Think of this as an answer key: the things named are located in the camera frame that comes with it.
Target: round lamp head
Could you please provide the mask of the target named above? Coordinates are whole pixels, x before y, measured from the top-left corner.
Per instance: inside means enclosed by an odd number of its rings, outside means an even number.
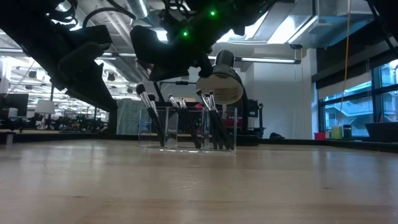
[[[228,50],[217,54],[213,73],[208,78],[199,78],[197,90],[204,93],[213,91],[215,103],[229,105],[237,102],[243,95],[244,87],[241,77],[232,68],[234,56]]]

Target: window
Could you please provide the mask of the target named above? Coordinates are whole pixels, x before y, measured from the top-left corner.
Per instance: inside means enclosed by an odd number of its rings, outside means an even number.
[[[383,114],[382,122],[398,121],[398,91],[390,91],[382,96]]]
[[[353,136],[369,136],[365,124],[373,121],[373,101],[370,96],[348,100],[341,103],[325,105],[326,130],[330,131],[332,126],[350,124]]]
[[[344,85],[348,88],[341,104],[343,92],[340,90]],[[334,125],[350,124],[354,137],[369,136],[367,123],[398,122],[398,60],[349,78],[346,83],[320,88],[318,97],[319,124],[325,124],[319,127],[320,131],[329,131]]]
[[[349,89],[345,90],[344,91],[344,97],[355,95],[357,93],[363,93],[365,91],[371,91],[371,89],[372,89],[372,82],[368,81],[368,82],[359,84],[357,86],[354,86],[352,88],[349,88]],[[330,95],[330,96],[324,98],[323,100],[330,101],[330,100],[341,98],[342,96],[343,96],[343,92],[341,91],[341,92],[336,93],[334,95]]]
[[[398,84],[398,60],[382,65],[380,71],[382,87]]]

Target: yellow rope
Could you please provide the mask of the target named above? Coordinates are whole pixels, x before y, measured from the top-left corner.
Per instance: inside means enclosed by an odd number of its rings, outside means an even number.
[[[341,111],[343,110],[343,102],[344,102],[344,90],[346,89],[346,81],[347,81],[347,73],[348,73],[348,51],[349,51],[349,25],[351,23],[351,6],[353,4],[353,0],[349,0],[349,11],[348,11],[348,20],[347,20],[347,43],[346,43],[346,64],[345,64],[345,75],[343,82],[343,96],[341,97],[341,105],[340,105],[340,113],[338,117],[337,125],[340,125],[341,121]]]

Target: brush handle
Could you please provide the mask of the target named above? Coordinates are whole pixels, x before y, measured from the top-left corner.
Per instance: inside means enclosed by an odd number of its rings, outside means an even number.
[[[153,108],[147,108],[148,114],[152,121],[155,123],[155,129],[157,133],[157,139],[159,140],[160,146],[164,147],[164,127],[163,124],[160,122],[160,119],[158,116],[156,116],[156,113]]]
[[[217,138],[217,134],[218,134],[218,130],[216,128],[215,122],[214,122],[214,118],[212,116],[210,116],[210,128],[213,130],[213,148],[217,149],[217,142],[218,142],[218,138]]]
[[[195,148],[200,149],[201,144],[200,144],[200,141],[198,139],[196,129],[195,129],[190,117],[189,117],[188,109],[186,109],[186,108],[185,109],[181,109],[181,114],[182,114],[182,117],[185,120],[185,127],[187,127],[189,132],[191,133],[192,141],[193,141],[193,143],[195,145]]]
[[[212,111],[210,111],[210,114],[212,115],[212,117],[213,117],[213,119],[214,119],[214,121],[215,121],[216,128],[217,128],[218,131],[219,131],[220,138],[221,138],[221,139],[223,140],[223,142],[224,142],[225,148],[226,148],[226,149],[232,149],[232,150],[234,150],[234,146],[233,146],[233,145],[231,144],[231,142],[229,141],[229,134],[228,134],[226,128],[224,127],[221,118],[218,116],[217,111],[212,110]]]

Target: wooden tabletop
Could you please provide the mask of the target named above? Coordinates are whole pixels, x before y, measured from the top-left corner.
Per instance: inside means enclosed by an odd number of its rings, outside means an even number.
[[[318,146],[0,148],[0,223],[398,223],[398,155]]]

